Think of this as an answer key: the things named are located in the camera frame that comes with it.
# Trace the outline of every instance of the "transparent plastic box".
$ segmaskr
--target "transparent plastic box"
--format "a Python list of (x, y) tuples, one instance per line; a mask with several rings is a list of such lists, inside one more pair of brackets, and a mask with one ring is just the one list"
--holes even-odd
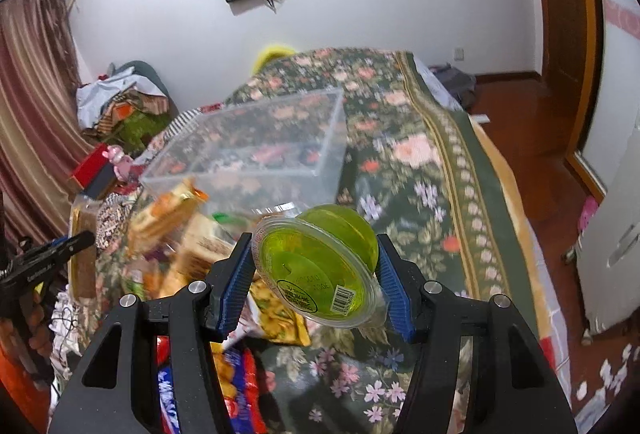
[(347, 141), (342, 97), (331, 88), (198, 115), (140, 181), (157, 197), (193, 177), (209, 196), (205, 212), (333, 203)]

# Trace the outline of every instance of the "silver screw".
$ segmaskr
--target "silver screw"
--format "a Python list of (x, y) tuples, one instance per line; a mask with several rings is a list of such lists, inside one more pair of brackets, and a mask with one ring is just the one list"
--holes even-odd
[(129, 306), (133, 306), (136, 303), (136, 296), (133, 293), (127, 293), (124, 297), (120, 299), (120, 305), (123, 308), (128, 308)]
[(189, 291), (191, 293), (202, 293), (207, 289), (207, 283), (203, 280), (195, 280), (189, 284)]
[(442, 284), (435, 280), (428, 280), (424, 283), (424, 290), (427, 293), (437, 294), (442, 291)]
[(508, 308), (511, 306), (511, 299), (502, 293), (498, 293), (498, 295), (494, 297), (494, 302), (499, 308)]

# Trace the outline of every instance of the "brown floor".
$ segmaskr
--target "brown floor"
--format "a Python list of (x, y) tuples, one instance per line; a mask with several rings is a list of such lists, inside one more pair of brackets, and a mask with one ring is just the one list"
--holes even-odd
[[(618, 326), (596, 337), (591, 346), (580, 343), (584, 319), (577, 272), (575, 266), (561, 261), (562, 253), (577, 239), (577, 221), (588, 195), (562, 159), (574, 120), (569, 106), (539, 81), (511, 80), (478, 86), (471, 112), (491, 119), (484, 130), (513, 169), (526, 215), (545, 255), (567, 322), (575, 413), (603, 386), (604, 360), (609, 360), (615, 375), (627, 344), (633, 346), (633, 358), (639, 335), (636, 329), (623, 335)], [(575, 391), (583, 381), (588, 392), (578, 401)], [(607, 401), (612, 397), (613, 391), (608, 390)]]

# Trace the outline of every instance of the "striped curtain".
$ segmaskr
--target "striped curtain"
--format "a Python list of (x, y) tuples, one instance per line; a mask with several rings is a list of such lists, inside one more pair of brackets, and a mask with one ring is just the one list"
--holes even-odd
[(66, 233), (66, 181), (91, 150), (80, 135), (65, 0), (0, 3), (0, 191), (11, 242)]

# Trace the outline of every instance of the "barcode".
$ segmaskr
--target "barcode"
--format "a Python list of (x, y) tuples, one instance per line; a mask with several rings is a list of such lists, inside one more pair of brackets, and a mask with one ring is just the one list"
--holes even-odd
[(353, 297), (356, 295), (354, 290), (345, 288), (344, 286), (336, 286), (334, 300), (331, 302), (331, 311), (346, 315), (351, 307)]

